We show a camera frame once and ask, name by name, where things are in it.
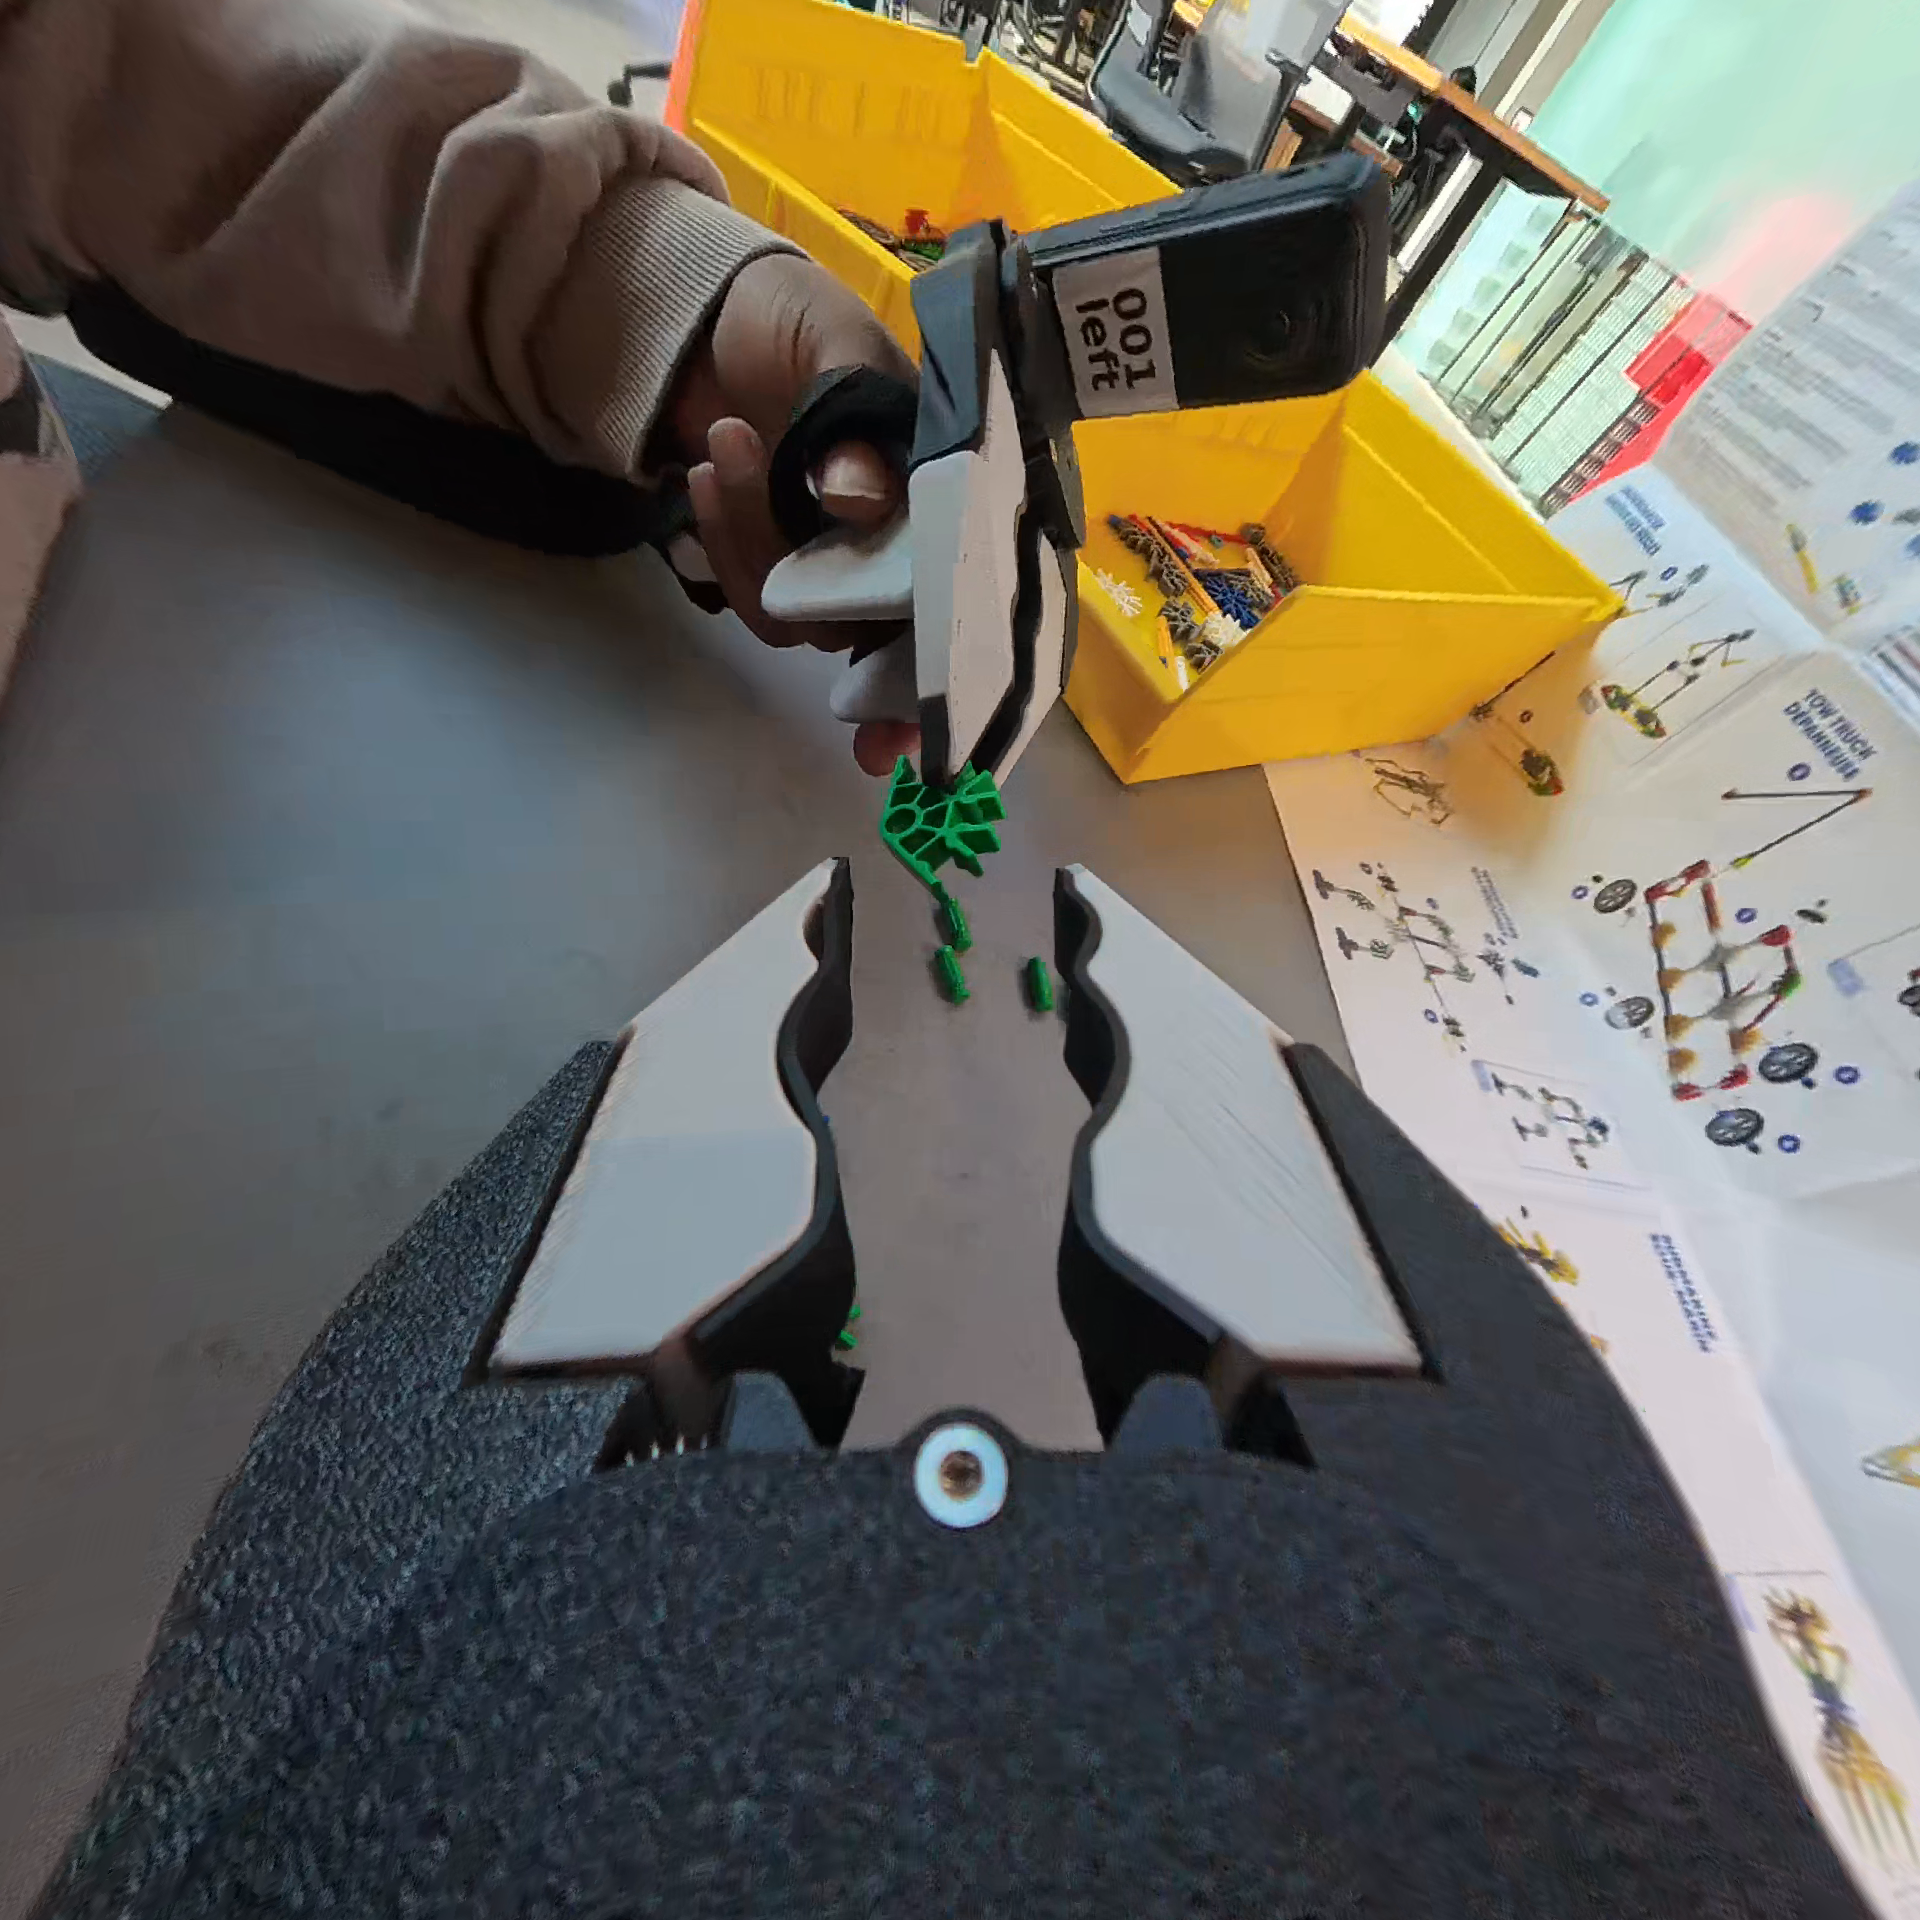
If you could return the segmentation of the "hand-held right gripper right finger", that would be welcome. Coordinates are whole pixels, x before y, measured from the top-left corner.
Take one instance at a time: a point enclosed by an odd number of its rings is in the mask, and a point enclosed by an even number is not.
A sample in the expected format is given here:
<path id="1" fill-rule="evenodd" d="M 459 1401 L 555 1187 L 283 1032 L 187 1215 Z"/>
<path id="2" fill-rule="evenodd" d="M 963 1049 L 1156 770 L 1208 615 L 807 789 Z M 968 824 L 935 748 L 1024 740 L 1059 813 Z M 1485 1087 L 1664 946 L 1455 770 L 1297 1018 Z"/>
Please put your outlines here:
<path id="1" fill-rule="evenodd" d="M 1073 1140 L 1059 1299 L 1099 1439 L 1159 1384 L 1177 1429 L 1304 1453 L 1290 1378 L 1420 1378 L 1425 1345 L 1293 1042 L 1090 867 L 1055 876 Z"/>

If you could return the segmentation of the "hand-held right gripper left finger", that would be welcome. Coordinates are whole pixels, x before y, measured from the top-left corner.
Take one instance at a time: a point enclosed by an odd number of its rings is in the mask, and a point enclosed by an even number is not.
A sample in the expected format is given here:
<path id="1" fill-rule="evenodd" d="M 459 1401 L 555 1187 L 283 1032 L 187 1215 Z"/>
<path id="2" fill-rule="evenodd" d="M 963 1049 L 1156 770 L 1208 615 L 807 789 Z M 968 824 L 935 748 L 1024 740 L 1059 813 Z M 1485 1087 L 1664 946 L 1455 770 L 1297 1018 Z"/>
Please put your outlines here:
<path id="1" fill-rule="evenodd" d="M 805 872 L 627 1023 L 490 1338 L 498 1381 L 625 1376 L 704 1439 L 773 1376 L 847 1439 L 858 1264 L 821 1091 L 852 1036 L 850 863 Z"/>

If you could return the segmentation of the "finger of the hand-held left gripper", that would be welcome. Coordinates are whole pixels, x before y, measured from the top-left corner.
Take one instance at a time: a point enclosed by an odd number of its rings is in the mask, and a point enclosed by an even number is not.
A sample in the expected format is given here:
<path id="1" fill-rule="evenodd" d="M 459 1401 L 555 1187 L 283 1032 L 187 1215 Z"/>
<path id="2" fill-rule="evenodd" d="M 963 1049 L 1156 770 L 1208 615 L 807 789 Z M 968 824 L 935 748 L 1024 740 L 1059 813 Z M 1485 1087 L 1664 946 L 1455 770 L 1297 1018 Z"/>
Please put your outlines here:
<path id="1" fill-rule="evenodd" d="M 1012 677 L 971 764 L 1003 791 L 1040 725 L 1064 700 L 1076 641 L 1076 553 L 1026 522 L 1018 540 Z"/>
<path id="2" fill-rule="evenodd" d="M 1024 449 L 1003 364 L 988 362 L 981 439 L 912 471 L 920 769 L 952 789 L 1002 776 L 1037 722 L 1037 649 L 1018 649 Z"/>

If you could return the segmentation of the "pile of toy pieces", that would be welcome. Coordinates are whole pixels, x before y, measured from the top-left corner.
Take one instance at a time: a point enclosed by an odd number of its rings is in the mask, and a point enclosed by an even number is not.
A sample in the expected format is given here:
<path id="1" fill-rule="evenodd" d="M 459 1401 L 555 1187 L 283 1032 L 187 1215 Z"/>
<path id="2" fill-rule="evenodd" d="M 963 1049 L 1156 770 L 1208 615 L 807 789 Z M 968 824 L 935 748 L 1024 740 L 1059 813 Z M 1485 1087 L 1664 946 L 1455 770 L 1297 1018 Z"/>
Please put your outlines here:
<path id="1" fill-rule="evenodd" d="M 834 213 L 879 250 L 901 260 L 912 274 L 940 266 L 949 250 L 946 228 L 937 227 L 923 209 L 911 209 L 897 227 L 879 224 L 856 209 L 837 209 Z"/>
<path id="2" fill-rule="evenodd" d="M 1092 584 L 1117 617 L 1147 635 L 1152 659 L 1177 691 L 1188 691 L 1239 649 L 1304 587 L 1304 577 L 1260 522 L 1223 533 L 1114 512 L 1106 530 L 1128 567 L 1098 567 Z"/>

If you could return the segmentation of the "yellow plastic bin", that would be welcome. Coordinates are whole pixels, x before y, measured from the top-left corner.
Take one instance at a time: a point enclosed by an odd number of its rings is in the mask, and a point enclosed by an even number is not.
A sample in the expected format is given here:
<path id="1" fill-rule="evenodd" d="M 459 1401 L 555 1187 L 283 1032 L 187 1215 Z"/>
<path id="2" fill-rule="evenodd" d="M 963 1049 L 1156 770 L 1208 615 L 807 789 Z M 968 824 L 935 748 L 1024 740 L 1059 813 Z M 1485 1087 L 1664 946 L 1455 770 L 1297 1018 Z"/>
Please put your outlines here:
<path id="1" fill-rule="evenodd" d="M 920 211 L 945 233 L 988 219 L 1032 233 L 1176 193 L 1023 66 L 839 4 L 689 4 L 666 124 L 911 357 L 914 274 L 863 224 L 899 233 Z"/>
<path id="2" fill-rule="evenodd" d="M 1441 733 L 1621 612 L 1495 477 L 1376 375 L 1338 395 L 1075 427 L 1088 509 L 1066 707 L 1128 784 Z M 1260 522 L 1304 577 L 1188 691 L 1092 584 L 1106 517 Z"/>

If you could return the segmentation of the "grey desk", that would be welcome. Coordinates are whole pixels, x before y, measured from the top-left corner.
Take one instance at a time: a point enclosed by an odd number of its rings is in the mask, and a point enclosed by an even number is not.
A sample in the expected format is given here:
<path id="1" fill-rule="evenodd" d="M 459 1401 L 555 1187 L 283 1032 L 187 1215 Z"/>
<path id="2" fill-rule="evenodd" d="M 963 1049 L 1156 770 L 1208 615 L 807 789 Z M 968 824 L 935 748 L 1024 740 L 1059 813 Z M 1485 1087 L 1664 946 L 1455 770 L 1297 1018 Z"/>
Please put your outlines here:
<path id="1" fill-rule="evenodd" d="M 1354 1057 L 1263 776 L 1073 722 L 929 979 L 826 667 L 192 416 L 4 704 L 4 1913 L 1873 1915 L 1586 1339 L 1359 1091 L 1428 1378 L 1099 1444 L 1073 863 Z M 617 1032 L 852 868 L 843 1447 L 479 1354 Z"/>

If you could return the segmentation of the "person's left hand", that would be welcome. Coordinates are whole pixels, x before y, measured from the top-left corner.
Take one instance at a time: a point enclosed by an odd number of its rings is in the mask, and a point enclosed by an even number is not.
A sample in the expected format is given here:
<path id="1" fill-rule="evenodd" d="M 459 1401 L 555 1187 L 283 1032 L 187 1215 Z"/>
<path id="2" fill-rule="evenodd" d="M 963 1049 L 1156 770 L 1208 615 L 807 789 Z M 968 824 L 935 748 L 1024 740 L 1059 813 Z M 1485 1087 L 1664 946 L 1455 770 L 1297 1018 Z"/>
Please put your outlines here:
<path id="1" fill-rule="evenodd" d="M 852 367 L 920 385 L 899 341 L 842 282 L 805 256 L 773 255 L 732 279 L 669 395 L 668 445 L 687 468 L 711 586 L 775 649 L 863 659 L 890 641 L 875 624 L 784 621 L 762 607 L 765 577 L 788 553 L 765 490 L 771 445 L 816 378 Z"/>

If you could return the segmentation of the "black office chair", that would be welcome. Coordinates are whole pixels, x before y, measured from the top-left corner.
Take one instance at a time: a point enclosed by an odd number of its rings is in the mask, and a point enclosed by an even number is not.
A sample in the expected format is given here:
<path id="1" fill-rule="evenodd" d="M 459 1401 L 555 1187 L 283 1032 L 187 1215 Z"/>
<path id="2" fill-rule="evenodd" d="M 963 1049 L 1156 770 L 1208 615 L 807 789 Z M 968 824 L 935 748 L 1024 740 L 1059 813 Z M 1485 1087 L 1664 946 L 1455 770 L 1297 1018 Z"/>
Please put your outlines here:
<path id="1" fill-rule="evenodd" d="M 1121 4 L 1090 72 L 1098 116 L 1177 186 L 1257 173 L 1345 3 L 1213 3 L 1177 51 L 1170 3 Z"/>

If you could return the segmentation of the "wooden table with black legs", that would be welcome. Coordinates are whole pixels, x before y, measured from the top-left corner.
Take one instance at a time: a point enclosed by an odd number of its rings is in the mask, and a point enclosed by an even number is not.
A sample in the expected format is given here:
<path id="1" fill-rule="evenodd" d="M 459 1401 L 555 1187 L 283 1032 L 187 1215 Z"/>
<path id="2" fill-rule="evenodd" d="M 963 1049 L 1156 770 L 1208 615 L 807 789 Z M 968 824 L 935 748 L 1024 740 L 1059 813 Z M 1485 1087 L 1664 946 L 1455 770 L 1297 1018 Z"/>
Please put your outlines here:
<path id="1" fill-rule="evenodd" d="M 1401 268 L 1399 283 L 1383 313 L 1383 341 L 1388 345 L 1399 339 L 1407 322 L 1420 312 L 1433 282 L 1467 240 L 1500 187 L 1511 186 L 1537 202 L 1562 202 L 1563 207 L 1581 209 L 1591 217 L 1607 213 L 1610 199 L 1603 193 L 1569 172 L 1529 135 L 1511 129 L 1467 89 L 1455 84 L 1425 55 L 1379 34 L 1356 10 L 1345 15 L 1335 36 L 1351 49 L 1361 49 L 1363 63 L 1371 63 L 1383 73 L 1392 73 L 1399 95 L 1431 107 L 1439 125 L 1458 132 L 1464 151 L 1474 161 L 1473 178 L 1458 187 L 1445 209 L 1445 217 L 1433 237 Z"/>

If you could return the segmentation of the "white instruction sheet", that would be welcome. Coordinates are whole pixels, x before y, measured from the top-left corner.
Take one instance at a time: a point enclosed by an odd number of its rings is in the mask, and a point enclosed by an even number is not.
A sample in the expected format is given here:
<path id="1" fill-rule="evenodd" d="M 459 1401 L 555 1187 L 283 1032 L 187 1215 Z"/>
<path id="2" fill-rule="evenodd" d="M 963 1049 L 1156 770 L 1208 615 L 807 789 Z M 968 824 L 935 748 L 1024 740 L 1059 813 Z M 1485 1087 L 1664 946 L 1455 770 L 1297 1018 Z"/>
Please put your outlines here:
<path id="1" fill-rule="evenodd" d="M 1916 186 L 1551 530 L 1594 637 L 1268 791 L 1363 1091 L 1596 1346 L 1916 1915 Z"/>

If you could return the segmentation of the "red box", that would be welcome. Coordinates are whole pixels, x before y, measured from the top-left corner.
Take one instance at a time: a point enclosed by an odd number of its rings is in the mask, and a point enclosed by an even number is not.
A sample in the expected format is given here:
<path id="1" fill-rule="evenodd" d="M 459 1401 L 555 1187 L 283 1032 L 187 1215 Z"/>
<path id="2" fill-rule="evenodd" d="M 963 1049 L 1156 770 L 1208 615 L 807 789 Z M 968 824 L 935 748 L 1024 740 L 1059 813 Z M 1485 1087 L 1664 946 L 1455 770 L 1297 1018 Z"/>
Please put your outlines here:
<path id="1" fill-rule="evenodd" d="M 1623 378 L 1655 416 L 1685 404 L 1740 347 L 1751 320 L 1714 295 L 1691 295 L 1626 367 Z"/>

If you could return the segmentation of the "grey chair seat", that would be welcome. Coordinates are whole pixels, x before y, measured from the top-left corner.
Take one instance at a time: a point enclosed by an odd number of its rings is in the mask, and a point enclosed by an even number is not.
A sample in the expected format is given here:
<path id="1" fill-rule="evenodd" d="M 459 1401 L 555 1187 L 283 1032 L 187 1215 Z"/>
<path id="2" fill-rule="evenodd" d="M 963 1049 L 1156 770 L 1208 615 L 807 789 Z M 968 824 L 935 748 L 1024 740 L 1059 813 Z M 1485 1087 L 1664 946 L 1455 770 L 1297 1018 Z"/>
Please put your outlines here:
<path id="1" fill-rule="evenodd" d="M 27 367 L 34 370 L 42 404 L 58 418 L 85 484 L 98 483 L 131 445 L 151 435 L 167 410 L 167 400 L 146 400 L 40 353 L 27 353 Z"/>

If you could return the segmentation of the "person's beige jacket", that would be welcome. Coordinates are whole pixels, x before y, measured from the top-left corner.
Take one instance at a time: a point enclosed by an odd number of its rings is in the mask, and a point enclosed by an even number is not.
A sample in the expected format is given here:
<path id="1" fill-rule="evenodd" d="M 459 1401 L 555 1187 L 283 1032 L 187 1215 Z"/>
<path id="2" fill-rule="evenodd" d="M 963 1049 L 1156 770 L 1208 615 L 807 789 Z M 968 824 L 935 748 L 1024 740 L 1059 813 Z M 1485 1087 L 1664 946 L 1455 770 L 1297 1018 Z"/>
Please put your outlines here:
<path id="1" fill-rule="evenodd" d="M 3 324 L 3 689 L 42 599 L 65 522 L 83 493 L 80 461 L 32 359 Z"/>

